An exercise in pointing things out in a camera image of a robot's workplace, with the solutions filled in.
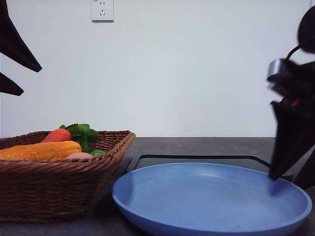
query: toy carrot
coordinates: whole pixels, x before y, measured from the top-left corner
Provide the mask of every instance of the toy carrot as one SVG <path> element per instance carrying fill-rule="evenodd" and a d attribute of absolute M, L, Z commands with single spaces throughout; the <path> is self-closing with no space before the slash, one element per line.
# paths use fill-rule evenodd
<path fill-rule="evenodd" d="M 47 137 L 41 141 L 41 143 L 48 143 L 48 142 L 61 142 L 61 141 L 69 141 L 71 140 L 72 135 L 70 131 L 66 129 L 55 129 Z"/>

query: black tray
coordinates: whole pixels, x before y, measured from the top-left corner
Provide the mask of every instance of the black tray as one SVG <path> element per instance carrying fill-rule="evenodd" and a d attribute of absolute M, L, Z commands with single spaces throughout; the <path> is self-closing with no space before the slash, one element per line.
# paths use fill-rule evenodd
<path fill-rule="evenodd" d="M 239 166 L 265 173 L 269 172 L 270 163 L 262 158 L 249 155 L 142 155 L 134 158 L 127 168 L 127 172 L 140 169 L 146 166 L 153 166 L 165 163 L 177 162 L 201 162 L 215 163 L 230 166 Z M 291 172 L 286 172 L 282 178 L 292 181 L 293 175 Z"/>

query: wicker basket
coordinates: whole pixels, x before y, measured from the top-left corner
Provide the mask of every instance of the wicker basket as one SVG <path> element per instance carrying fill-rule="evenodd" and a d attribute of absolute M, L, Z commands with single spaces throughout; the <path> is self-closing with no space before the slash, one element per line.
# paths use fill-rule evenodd
<path fill-rule="evenodd" d="M 39 143 L 49 131 L 0 140 L 0 149 Z M 99 131 L 92 149 L 107 151 L 89 160 L 0 159 L 0 220 L 52 223 L 84 216 L 118 169 L 135 138 L 130 131 Z"/>

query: green vegetable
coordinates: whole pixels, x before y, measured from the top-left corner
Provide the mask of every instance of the green vegetable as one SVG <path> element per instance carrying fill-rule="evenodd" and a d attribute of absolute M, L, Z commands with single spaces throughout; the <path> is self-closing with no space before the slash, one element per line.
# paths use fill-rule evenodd
<path fill-rule="evenodd" d="M 89 140 L 88 140 L 88 135 L 86 132 L 82 133 L 82 138 L 81 138 L 81 142 L 80 145 L 82 147 L 82 152 L 86 152 L 86 153 L 91 153 L 92 150 L 89 146 Z"/>
<path fill-rule="evenodd" d="M 103 155 L 105 154 L 106 152 L 105 151 L 101 151 L 101 150 L 94 150 L 91 152 L 91 155 L 92 156 L 99 156 L 99 155 Z"/>
<path fill-rule="evenodd" d="M 99 134 L 97 131 L 90 129 L 89 124 L 72 124 L 65 126 L 64 124 L 60 126 L 61 129 L 68 130 L 72 135 L 72 140 L 79 143 L 82 147 L 82 152 L 91 153 L 89 142 L 95 142 L 99 139 Z"/>

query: pink egg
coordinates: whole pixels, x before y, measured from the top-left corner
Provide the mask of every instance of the pink egg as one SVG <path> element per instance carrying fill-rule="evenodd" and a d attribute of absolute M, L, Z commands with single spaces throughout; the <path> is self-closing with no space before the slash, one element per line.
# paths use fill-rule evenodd
<path fill-rule="evenodd" d="M 66 157 L 66 159 L 87 159 L 92 157 L 93 156 L 91 154 L 85 152 L 76 152 Z"/>

